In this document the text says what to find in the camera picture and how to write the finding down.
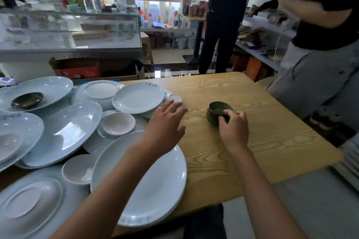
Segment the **person's left forearm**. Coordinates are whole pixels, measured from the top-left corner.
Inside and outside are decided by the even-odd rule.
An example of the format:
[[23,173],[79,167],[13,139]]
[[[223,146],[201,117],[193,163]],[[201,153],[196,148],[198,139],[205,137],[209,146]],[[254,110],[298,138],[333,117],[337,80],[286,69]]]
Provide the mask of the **person's left forearm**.
[[177,143],[140,141],[129,147],[111,173],[49,239],[111,239],[141,179]]

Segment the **brown cardboard box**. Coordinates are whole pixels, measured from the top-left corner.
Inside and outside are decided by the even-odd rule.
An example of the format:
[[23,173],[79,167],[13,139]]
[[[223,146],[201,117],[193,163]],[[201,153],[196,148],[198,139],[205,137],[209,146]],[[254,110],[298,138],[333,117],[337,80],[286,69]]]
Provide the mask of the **brown cardboard box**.
[[52,57],[49,65],[56,76],[66,77],[75,85],[97,80],[115,82],[140,79],[144,64],[137,59],[113,59],[97,57],[78,57],[57,60]]

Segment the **beige plastic stool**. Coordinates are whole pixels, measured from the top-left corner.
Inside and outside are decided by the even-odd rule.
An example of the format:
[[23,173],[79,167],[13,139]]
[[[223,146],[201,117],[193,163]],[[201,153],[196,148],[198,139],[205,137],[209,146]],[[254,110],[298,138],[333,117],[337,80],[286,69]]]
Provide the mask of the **beige plastic stool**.
[[142,45],[142,52],[143,52],[142,59],[148,60],[151,65],[154,65],[150,37],[144,32],[140,32],[140,36],[141,36],[141,45]]

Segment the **person's left hand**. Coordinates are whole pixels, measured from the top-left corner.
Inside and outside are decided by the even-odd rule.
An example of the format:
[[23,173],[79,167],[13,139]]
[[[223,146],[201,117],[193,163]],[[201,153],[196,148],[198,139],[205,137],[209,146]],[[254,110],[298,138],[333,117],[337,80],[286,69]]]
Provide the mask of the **person's left hand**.
[[159,159],[174,148],[170,147],[169,134],[175,127],[184,126],[181,121],[186,112],[182,102],[176,102],[174,114],[162,113],[162,105],[153,112],[140,140],[147,154]]

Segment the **small pinkish white saucer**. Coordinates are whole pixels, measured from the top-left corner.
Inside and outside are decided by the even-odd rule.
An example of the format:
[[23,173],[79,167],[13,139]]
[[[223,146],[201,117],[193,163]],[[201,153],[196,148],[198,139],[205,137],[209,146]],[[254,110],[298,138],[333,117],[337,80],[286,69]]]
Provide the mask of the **small pinkish white saucer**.
[[21,147],[24,137],[15,133],[0,135],[0,163],[9,160]]
[[97,156],[82,154],[67,160],[62,166],[62,177],[78,186],[90,185],[97,159]]
[[136,125],[135,118],[128,113],[116,112],[102,119],[103,131],[111,137],[120,137],[130,133]]

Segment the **black stand pole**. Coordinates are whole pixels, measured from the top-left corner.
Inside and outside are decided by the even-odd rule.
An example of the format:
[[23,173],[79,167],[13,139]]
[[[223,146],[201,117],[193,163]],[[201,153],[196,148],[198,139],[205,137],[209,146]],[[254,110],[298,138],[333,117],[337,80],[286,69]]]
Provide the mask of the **black stand pole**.
[[204,23],[205,23],[206,19],[203,17],[190,17],[190,20],[197,22],[194,52],[192,55],[184,55],[183,58],[187,65],[198,65],[199,59],[200,59],[199,52],[200,52],[202,32],[203,32]]

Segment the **single dark green dish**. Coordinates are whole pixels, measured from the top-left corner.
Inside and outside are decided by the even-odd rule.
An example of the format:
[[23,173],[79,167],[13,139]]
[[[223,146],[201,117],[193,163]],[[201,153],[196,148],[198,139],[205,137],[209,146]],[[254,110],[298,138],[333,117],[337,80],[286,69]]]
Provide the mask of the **single dark green dish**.
[[16,97],[11,101],[10,105],[14,109],[29,109],[38,105],[43,99],[43,93],[31,92]]

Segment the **person's dark trousers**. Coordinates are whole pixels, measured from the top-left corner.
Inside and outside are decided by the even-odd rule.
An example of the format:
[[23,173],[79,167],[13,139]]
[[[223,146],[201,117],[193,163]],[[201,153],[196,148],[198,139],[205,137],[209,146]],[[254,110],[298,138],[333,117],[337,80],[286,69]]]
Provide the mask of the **person's dark trousers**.
[[183,239],[227,239],[222,204],[205,208],[186,217]]

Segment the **upturned white oval platter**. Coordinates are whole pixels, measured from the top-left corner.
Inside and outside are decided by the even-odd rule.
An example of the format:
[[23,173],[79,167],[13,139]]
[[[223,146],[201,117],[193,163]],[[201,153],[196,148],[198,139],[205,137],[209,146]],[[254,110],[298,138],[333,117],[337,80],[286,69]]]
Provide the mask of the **upturned white oval platter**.
[[89,196],[61,170],[37,169],[0,192],[0,239],[48,239]]

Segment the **large white round plate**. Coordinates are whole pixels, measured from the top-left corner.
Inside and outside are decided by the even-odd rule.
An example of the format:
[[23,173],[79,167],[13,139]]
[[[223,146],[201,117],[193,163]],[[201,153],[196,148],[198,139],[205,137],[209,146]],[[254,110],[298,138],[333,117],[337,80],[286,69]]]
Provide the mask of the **large white round plate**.
[[[144,131],[135,131],[117,138],[97,159],[90,183],[90,191],[114,169],[128,148],[137,142]],[[181,148],[176,145],[157,160],[146,172],[130,197],[119,226],[140,228],[154,225],[177,207],[185,191],[187,164]]]

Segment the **stack of dark green dishes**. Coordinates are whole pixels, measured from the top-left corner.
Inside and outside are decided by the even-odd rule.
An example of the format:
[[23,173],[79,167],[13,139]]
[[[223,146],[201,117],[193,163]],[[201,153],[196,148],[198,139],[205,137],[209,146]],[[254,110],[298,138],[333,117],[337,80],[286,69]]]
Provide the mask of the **stack of dark green dishes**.
[[206,113],[206,119],[209,123],[213,125],[219,125],[219,116],[223,116],[226,123],[229,122],[230,118],[227,114],[225,114],[224,110],[232,110],[235,111],[234,108],[232,108],[227,103],[221,102],[221,101],[215,101],[211,102],[208,105],[207,113]]

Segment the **white plate under saucer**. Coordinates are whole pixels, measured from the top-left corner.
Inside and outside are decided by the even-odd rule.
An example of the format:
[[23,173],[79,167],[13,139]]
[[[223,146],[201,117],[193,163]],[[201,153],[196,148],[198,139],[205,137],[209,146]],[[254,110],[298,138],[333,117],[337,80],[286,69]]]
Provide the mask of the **white plate under saucer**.
[[[104,117],[106,117],[106,116],[109,115],[109,114],[116,113],[116,112],[119,112],[119,111],[117,111],[117,110],[108,110],[108,111],[105,111],[105,112],[102,113],[101,121],[100,121],[99,125],[97,126],[97,132],[98,132],[98,134],[99,134],[100,136],[105,137],[105,138],[107,138],[107,139],[112,139],[112,140],[119,138],[119,137],[111,137],[111,136],[107,135],[107,134],[103,131],[103,128],[102,128],[102,126],[101,126],[101,122],[102,122],[102,119],[103,119]],[[135,125],[135,128],[134,128],[130,133],[135,132],[135,131],[142,131],[142,130],[144,130],[145,127],[147,126],[147,121],[146,121],[143,117],[141,117],[141,116],[139,116],[139,115],[133,115],[133,117],[135,118],[136,125]]]

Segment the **upturned white deep plate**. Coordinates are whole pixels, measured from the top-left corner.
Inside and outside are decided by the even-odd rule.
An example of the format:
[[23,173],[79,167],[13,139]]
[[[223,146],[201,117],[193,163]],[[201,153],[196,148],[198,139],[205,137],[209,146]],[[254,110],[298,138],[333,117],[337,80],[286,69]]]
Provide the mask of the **upturned white deep plate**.
[[70,102],[72,105],[96,102],[101,106],[102,111],[113,110],[113,97],[123,87],[123,84],[111,80],[91,81],[77,87]]

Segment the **glass display counter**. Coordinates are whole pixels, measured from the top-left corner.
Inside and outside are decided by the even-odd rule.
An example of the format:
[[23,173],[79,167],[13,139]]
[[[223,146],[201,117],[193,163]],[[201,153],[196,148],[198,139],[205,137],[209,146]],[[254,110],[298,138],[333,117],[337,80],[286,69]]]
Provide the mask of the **glass display counter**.
[[0,72],[17,82],[55,75],[50,60],[143,58],[136,11],[0,8]]

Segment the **stack of white trays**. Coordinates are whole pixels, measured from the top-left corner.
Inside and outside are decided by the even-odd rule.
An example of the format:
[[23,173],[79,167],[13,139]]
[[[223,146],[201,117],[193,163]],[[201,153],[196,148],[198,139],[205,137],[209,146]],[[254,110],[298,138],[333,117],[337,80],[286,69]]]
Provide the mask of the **stack of white trays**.
[[343,152],[343,159],[332,168],[359,193],[359,132],[340,145],[339,149]]

